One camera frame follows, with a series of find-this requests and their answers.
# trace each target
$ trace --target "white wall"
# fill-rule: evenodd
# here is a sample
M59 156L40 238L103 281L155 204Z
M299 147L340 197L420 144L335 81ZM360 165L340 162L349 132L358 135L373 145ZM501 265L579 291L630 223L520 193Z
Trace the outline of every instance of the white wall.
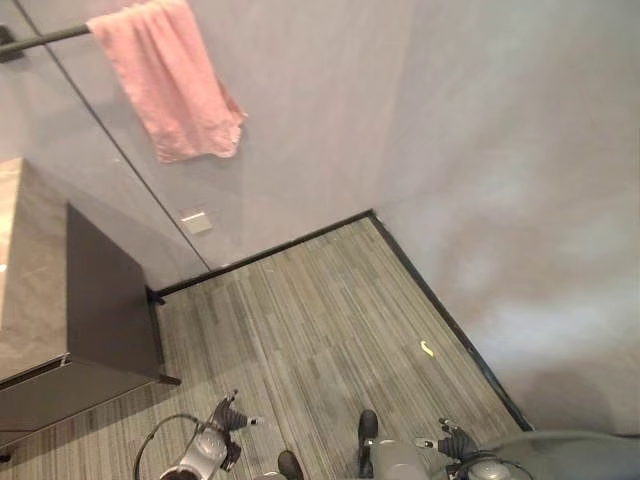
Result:
M640 432L637 2L418 2L379 213L538 427Z
M11 2L0 21L33 36ZM144 267L153 287L206 267L81 105L42 47L0 64L0 161L24 157Z
M49 32L119 0L21 0ZM370 208L410 32L412 1L191 0L219 76L249 113L239 154L161 165L90 36L52 44L116 141L209 267Z

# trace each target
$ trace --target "electrical outlet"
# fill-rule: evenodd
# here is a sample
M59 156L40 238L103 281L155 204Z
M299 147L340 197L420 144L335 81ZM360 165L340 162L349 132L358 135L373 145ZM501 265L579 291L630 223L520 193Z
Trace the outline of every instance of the electrical outlet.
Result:
M209 217L204 212L198 212L181 219L182 223L189 230L189 233L196 234L211 230L213 227Z

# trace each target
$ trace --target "striped carpet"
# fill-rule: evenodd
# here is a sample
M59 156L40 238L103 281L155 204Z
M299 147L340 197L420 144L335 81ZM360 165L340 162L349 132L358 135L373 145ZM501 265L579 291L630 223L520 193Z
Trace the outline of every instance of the striped carpet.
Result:
M310 479L355 476L365 407L378 412L382 435L407 441L440 436L441 416L480 441L519 431L369 219L174 293L159 316L167 373L182 386L145 387L27 439L0 480L131 478L157 421L205 417L233 388L237 408L266 423L237 435L243 455L222 479L273 470L284 448ZM159 477L190 429L177 423L156 436L143 479ZM425 452L424 462L445 459Z

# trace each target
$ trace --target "pink towel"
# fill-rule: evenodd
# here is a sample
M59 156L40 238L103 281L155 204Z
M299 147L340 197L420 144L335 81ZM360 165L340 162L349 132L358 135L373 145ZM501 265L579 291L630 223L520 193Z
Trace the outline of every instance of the pink towel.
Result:
M153 0L87 25L161 162L233 156L247 115L217 79L185 0Z

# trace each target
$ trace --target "cable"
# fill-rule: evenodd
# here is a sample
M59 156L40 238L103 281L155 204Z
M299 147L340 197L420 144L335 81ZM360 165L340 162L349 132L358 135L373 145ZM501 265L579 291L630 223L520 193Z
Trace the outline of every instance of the cable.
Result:
M162 425L164 425L165 423L171 420L176 420L178 418L191 420L193 423L196 424L195 428L193 429L193 435L191 436L191 440L189 441L189 443L193 441L195 436L198 434L198 431L204 424L204 422L200 421L198 418L194 417L193 415L189 415L188 413L177 413L175 415L171 415L161 420L155 427L153 427L153 430L151 430L149 435L147 435L147 438L145 438L144 442L140 446L140 449L138 450L138 454L136 455L136 461L133 464L133 480L140 480L140 460L142 459L142 454L144 453L144 449L147 448L147 445L149 444L149 442L153 439L153 437L158 432L158 430L160 430L160 427L162 427Z

